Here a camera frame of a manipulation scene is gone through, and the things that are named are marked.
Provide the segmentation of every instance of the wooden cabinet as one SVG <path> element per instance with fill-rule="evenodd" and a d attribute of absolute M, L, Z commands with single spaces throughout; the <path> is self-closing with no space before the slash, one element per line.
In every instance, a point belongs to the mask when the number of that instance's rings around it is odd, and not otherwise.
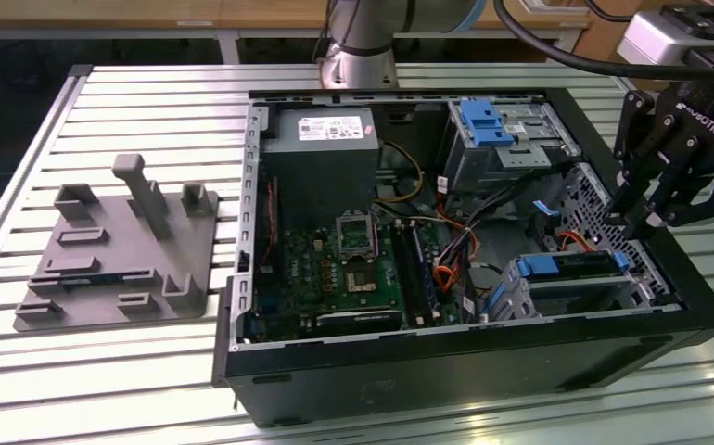
<path fill-rule="evenodd" d="M 0 0 L 0 26 L 215 26 L 221 0 Z"/>

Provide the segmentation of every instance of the yellow wire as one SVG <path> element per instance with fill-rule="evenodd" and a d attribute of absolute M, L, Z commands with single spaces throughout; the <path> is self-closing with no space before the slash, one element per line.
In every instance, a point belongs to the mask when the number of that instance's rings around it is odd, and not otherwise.
<path fill-rule="evenodd" d="M 393 142 L 390 141 L 382 141 L 388 146 L 393 147 L 402 155 L 405 155 L 405 158 L 408 160 L 410 160 L 410 163 L 414 164 L 414 168 L 416 168 L 416 175 L 417 175 L 417 178 L 416 178 L 416 188 L 414 188 L 414 191 L 410 192 L 408 195 L 402 195 L 401 197 L 378 197 L 374 201 L 376 202 L 402 202 L 408 199 L 410 199 L 412 197 L 414 197 L 416 195 L 418 195 L 418 192 L 421 191 L 421 184 L 422 184 L 422 175 L 424 175 L 424 172 L 421 171 L 421 168 L 418 167 L 418 164 L 416 163 L 416 160 L 414 160 L 414 157 L 410 156 L 410 153 L 408 153 L 408 151 L 405 151 L 405 149 L 398 146 L 397 144 L 394 144 Z"/>

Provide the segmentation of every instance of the metal frame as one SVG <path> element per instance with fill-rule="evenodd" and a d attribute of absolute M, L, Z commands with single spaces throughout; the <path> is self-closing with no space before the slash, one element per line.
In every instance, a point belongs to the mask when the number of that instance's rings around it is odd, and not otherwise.
<path fill-rule="evenodd" d="M 544 39 L 553 39 L 554 46 L 572 51 L 581 35 L 582 27 L 558 30 L 530 30 Z M 314 29 L 219 29 L 213 26 L 161 30 L 141 29 L 67 29 L 67 28 L 0 28 L 0 40 L 63 40 L 63 39 L 214 39 L 218 42 L 222 63 L 239 65 L 237 50 L 238 39 L 249 38 L 313 38 L 319 30 Z M 397 34 L 396 38 L 432 39 L 514 39 L 506 30 L 468 30 L 450 33 L 410 32 Z"/>

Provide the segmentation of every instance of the aluminum extrusion table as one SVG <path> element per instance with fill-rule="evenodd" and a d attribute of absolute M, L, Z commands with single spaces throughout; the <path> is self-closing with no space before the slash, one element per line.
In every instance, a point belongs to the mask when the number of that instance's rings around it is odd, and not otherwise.
<path fill-rule="evenodd" d="M 552 64 L 401 65 L 402 87 L 565 87 L 610 145 L 621 83 Z M 77 70 L 0 201 L 0 443 L 705 443 L 714 441 L 714 339 L 608 388 L 259 430 L 209 388 L 217 295 L 231 265 L 246 91 L 313 89 L 306 65 Z M 202 180 L 222 199 L 203 317 L 149 327 L 19 334 L 25 293 L 62 183 L 125 193 L 115 153 L 138 151 L 163 192 Z M 714 224 L 676 238 L 714 286 Z"/>

